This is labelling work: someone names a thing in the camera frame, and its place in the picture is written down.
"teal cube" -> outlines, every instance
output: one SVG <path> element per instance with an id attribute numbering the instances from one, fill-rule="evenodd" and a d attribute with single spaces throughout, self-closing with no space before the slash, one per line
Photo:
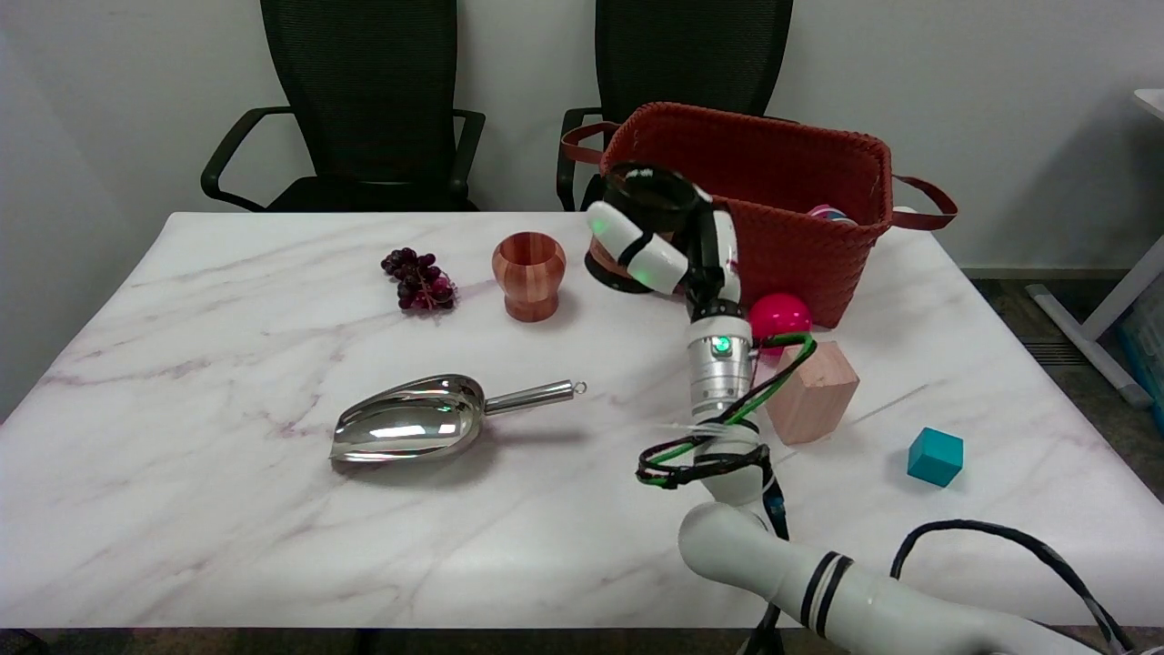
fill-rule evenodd
<path id="1" fill-rule="evenodd" d="M 961 471 L 961 440 L 934 428 L 925 428 L 909 447 L 910 476 L 944 487 Z"/>

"table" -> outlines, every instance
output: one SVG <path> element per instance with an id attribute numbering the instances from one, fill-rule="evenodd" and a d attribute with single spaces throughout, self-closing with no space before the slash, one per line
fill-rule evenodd
<path id="1" fill-rule="evenodd" d="M 510 319 L 494 244 L 566 248 L 561 307 Z M 745 627 L 762 601 L 690 574 L 698 485 L 638 484 L 688 392 L 686 314 L 582 263 L 579 214 L 189 214 L 0 430 L 0 625 Z M 379 270 L 434 251 L 460 305 L 406 316 Z M 1164 625 L 1164 510 L 1025 354 L 929 234 L 890 230 L 837 341 L 864 383 L 842 428 L 796 450 L 759 421 L 795 540 L 880 570 L 937 519 L 1045 540 L 1127 625 Z M 413 378 L 488 394 L 561 378 L 572 403 L 490 419 L 463 457 L 332 465 L 335 419 Z M 906 476 L 925 426 L 961 436 L 945 490 Z M 1087 624 L 1034 557 L 927 537 L 904 579 L 942 598 Z"/>
<path id="2" fill-rule="evenodd" d="M 1144 111 L 1164 120 L 1164 88 L 1140 88 L 1133 98 Z M 1154 403 L 1151 396 L 1103 350 L 1103 347 L 1099 346 L 1098 341 L 1123 315 L 1131 302 L 1136 301 L 1140 293 L 1159 277 L 1161 272 L 1164 272 L 1164 236 L 1140 257 L 1136 265 L 1131 266 L 1131 270 L 1083 322 L 1076 320 L 1076 316 L 1071 315 L 1071 312 L 1043 284 L 1027 286 L 1030 297 L 1043 307 L 1046 315 L 1092 363 L 1092 366 L 1120 392 L 1126 401 L 1142 410 L 1151 407 Z"/>

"metal scoop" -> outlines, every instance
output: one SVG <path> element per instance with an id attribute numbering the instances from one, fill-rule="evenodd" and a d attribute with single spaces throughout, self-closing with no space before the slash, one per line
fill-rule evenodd
<path id="1" fill-rule="evenodd" d="M 435 460 L 463 451 L 485 417 L 572 400 L 585 383 L 562 380 L 485 400 L 481 385 L 457 375 L 434 376 L 381 392 L 340 415 L 332 460 Z"/>

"pink ball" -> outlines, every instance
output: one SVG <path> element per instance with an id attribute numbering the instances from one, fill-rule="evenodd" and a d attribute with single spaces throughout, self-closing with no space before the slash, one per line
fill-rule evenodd
<path id="1" fill-rule="evenodd" d="M 774 335 L 808 333 L 812 329 L 812 314 L 804 300 L 792 293 L 764 296 L 747 312 L 752 337 L 762 340 Z M 783 348 L 764 349 L 765 355 L 780 356 Z"/>

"wooden cup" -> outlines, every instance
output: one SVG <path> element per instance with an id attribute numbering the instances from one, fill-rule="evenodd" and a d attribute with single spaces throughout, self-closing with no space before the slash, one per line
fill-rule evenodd
<path id="1" fill-rule="evenodd" d="M 558 287 L 566 275 L 561 244 L 540 232 L 518 232 L 494 250 L 494 277 L 505 291 L 505 311 L 523 322 L 558 311 Z"/>

